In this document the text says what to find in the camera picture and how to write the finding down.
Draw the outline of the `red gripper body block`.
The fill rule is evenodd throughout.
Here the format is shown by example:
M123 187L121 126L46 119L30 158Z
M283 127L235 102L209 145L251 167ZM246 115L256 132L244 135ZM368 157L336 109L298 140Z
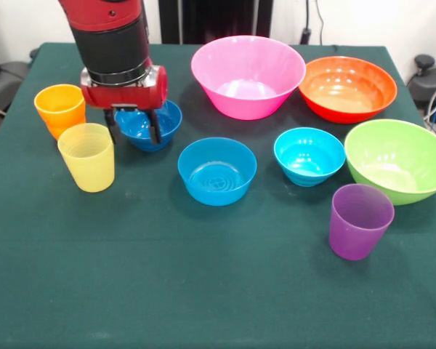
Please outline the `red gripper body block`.
M103 86L94 83L84 68L80 75L80 88L87 104L100 109L134 106L140 110L160 108L167 97L166 69L152 65L142 79L125 86Z

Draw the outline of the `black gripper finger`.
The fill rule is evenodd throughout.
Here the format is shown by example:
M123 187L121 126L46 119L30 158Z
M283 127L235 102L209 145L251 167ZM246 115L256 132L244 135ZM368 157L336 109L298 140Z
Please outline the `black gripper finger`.
M114 144L117 142L117 123L114 119L113 109L104 109L104 119Z
M147 110L146 115L150 122L149 133L152 144L159 144L162 142L162 139L157 113L155 110Z

